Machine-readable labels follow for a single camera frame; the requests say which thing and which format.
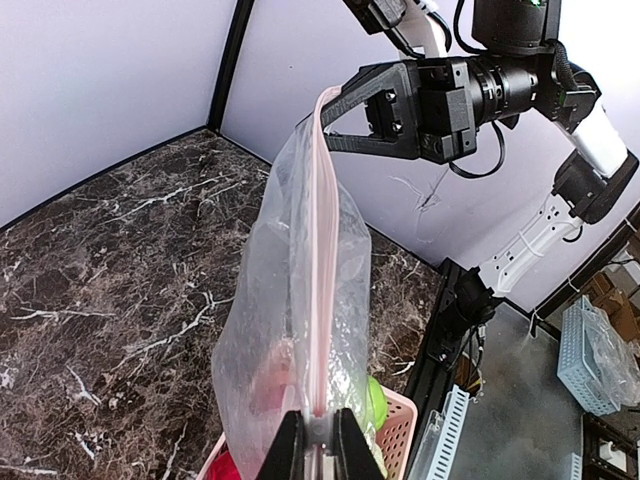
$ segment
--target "plastic basket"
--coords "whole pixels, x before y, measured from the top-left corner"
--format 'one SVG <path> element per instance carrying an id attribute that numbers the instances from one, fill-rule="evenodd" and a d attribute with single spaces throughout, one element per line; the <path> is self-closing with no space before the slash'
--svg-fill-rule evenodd
<path id="1" fill-rule="evenodd" d="M 602 389 L 600 369 L 585 331 L 582 317 L 585 310 L 596 311 L 583 296 L 562 314 L 558 378 L 585 411 L 607 415 L 619 411 L 620 405 L 611 402 Z"/>
<path id="2" fill-rule="evenodd" d="M 418 410 L 411 400 L 382 387 L 387 397 L 389 412 L 384 427 L 376 435 L 376 443 L 382 450 L 387 468 L 387 480 L 402 480 L 409 460 L 413 432 L 416 428 Z M 197 480 L 207 480 L 207 472 L 213 461 L 226 450 L 224 433 L 213 447 Z"/>

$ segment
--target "dark marble countertop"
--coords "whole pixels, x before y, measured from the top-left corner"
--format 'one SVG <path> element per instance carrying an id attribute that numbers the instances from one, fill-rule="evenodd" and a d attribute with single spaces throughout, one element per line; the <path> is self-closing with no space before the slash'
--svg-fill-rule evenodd
<path id="1" fill-rule="evenodd" d="M 0 233 L 0 478 L 195 478 L 210 355 L 269 166 L 200 131 Z M 439 277 L 372 232 L 370 372 L 402 391 Z"/>

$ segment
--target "plastic bag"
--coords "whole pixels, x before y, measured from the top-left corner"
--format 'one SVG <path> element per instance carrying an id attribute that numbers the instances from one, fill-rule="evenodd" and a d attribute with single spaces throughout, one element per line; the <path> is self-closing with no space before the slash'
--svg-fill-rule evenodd
<path id="1" fill-rule="evenodd" d="M 582 315 L 605 394 L 614 405 L 638 405 L 640 370 L 632 348 L 611 326 L 604 310 L 583 308 Z"/>
<path id="2" fill-rule="evenodd" d="M 338 184 L 320 122 L 325 91 L 271 169 L 242 257 L 236 296 L 212 357 L 227 443 L 256 477 L 284 414 L 367 411 L 371 238 Z"/>

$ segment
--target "floor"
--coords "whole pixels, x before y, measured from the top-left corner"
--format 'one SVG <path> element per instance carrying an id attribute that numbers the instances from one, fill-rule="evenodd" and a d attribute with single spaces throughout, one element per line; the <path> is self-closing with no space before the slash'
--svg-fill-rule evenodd
<path id="1" fill-rule="evenodd" d="M 450 480 L 568 479 L 582 411 L 555 375 L 558 342 L 507 305 L 487 324 L 483 396 L 471 403 Z"/>
<path id="2" fill-rule="evenodd" d="M 0 478 L 193 479 L 269 167 L 208 131 L 0 232 Z M 440 277 L 371 232 L 369 369 L 402 391 Z"/>

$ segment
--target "white wall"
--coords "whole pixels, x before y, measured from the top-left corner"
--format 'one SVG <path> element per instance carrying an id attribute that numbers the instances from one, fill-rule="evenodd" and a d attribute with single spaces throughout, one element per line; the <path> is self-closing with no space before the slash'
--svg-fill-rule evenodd
<path id="1" fill-rule="evenodd" d="M 235 0 L 3 0 L 0 226 L 206 123 Z"/>
<path id="2" fill-rule="evenodd" d="M 451 22 L 455 1 L 440 3 Z M 611 121 L 629 148 L 640 153 L 640 70 L 633 61 L 640 4 L 563 3 L 561 39 L 572 60 L 594 74 L 605 92 Z M 468 1 L 461 25 L 467 39 L 471 5 Z M 222 131 L 273 160 L 325 87 L 343 83 L 360 65 L 395 58 L 387 40 L 367 36 L 342 0 L 258 0 Z M 425 161 L 345 154 L 336 155 L 335 161 L 340 180 L 367 222 L 434 264 L 450 256 L 471 267 L 501 248 L 542 204 L 556 169 L 571 151 L 557 128 L 535 112 L 525 115 L 506 138 L 508 157 L 498 174 L 478 181 L 447 174 L 438 189 L 439 203 L 425 212 L 416 208 L 420 195 L 430 193 L 446 169 Z M 485 127 L 480 153 L 459 164 L 485 171 L 497 154 L 491 129 Z M 521 280 L 511 298 L 533 308 L 605 239 L 640 200 L 639 192 L 640 175 L 605 221 L 586 228 L 579 243 L 559 244 Z"/>

